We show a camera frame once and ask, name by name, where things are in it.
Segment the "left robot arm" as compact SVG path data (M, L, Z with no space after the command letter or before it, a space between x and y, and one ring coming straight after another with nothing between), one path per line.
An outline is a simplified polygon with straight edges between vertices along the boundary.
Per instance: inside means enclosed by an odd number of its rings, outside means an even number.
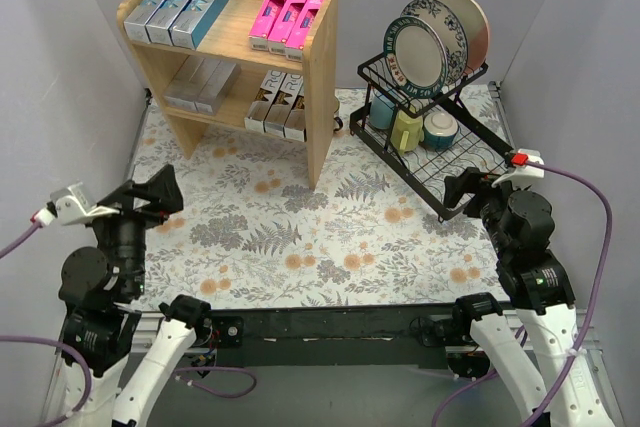
M144 293L146 233L183 207L170 164L97 202L80 183L52 194L48 212L64 226L91 229L97 241L73 251L61 269L64 425L145 425L183 354L211 339L210 304L179 295L161 306L152 346L126 386L119 385L142 317L131 304Z

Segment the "dark striped toothpaste box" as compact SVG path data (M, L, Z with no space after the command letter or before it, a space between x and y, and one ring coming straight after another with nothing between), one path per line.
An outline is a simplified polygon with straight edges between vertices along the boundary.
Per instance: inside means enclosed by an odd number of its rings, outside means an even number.
M301 74L286 74L264 120L266 133L284 137L284 125L303 86Z

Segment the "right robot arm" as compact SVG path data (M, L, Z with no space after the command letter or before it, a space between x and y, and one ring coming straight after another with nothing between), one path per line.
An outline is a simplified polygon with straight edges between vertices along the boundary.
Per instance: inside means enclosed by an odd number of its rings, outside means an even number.
M445 179L444 202L471 197L466 216L481 220L497 255L497 274L522 325L515 335L488 293L456 300L452 330L477 344L504 382L525 426L611 426L582 352L592 315L577 314L569 276L549 247L552 206L518 180L545 167L530 162L501 176L468 168Z

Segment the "pink toothpaste box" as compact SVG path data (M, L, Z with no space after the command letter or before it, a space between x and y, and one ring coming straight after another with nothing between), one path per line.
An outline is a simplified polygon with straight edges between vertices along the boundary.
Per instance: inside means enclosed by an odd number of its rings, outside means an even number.
M306 2L307 0L285 1L268 36L267 48L271 54L285 54L286 43Z
M252 49L269 52L267 48L268 36L285 1L263 0L249 32L249 45Z

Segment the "white toothpaste box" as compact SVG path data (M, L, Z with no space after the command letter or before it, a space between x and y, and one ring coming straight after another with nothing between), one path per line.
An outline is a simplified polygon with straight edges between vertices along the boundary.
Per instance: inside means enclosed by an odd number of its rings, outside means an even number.
M197 112L216 115L240 72L241 67L237 63L221 61L196 99Z

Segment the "pink toothpaste box front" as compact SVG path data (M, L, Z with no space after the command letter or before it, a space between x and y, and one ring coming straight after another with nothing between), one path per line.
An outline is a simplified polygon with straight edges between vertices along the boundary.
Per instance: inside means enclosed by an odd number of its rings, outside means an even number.
M285 1L268 36L267 48L271 54L285 54L286 43L306 2L307 0Z

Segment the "silver Protefix toothpaste box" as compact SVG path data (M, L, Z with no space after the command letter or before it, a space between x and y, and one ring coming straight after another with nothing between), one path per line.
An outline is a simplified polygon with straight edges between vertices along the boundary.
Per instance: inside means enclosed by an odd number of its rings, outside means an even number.
M220 61L213 58L191 56L183 66L181 72L183 83L178 91L178 106L182 109L195 111L195 102L213 75Z

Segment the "brown silver RO toothpaste box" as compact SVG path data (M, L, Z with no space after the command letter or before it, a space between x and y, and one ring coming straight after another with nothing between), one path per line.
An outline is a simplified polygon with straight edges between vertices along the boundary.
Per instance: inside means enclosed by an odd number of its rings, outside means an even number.
M304 87L295 99L292 110L284 124L284 137L287 139L305 142L306 141L306 121L305 121L305 94Z

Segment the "cyan toothpaste box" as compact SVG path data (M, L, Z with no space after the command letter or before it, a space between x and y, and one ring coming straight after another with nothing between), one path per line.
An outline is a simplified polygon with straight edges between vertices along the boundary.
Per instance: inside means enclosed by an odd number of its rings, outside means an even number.
M151 43L172 45L170 28L190 0L164 0L146 24Z
M190 0L170 29L172 44L195 50L229 0Z

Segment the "silver black RO toothpaste box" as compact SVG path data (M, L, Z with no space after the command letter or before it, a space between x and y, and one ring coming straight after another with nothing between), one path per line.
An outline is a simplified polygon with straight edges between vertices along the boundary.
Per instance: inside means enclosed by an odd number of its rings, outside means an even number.
M266 73L244 119L248 131L265 132L264 121L285 77L286 74L280 71L269 70Z

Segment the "silver blue RO toothpaste box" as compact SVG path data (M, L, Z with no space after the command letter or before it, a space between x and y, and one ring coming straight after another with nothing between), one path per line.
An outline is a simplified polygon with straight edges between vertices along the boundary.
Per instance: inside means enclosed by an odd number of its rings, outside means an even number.
M124 29L129 39L149 43L146 24L156 13L164 0L141 0L124 21Z

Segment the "magenta toothpaste box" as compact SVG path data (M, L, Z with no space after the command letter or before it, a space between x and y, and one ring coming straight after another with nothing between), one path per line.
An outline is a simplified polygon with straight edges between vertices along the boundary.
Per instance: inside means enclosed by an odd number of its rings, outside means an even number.
M301 62L306 38L324 0L307 0L285 44L285 57Z

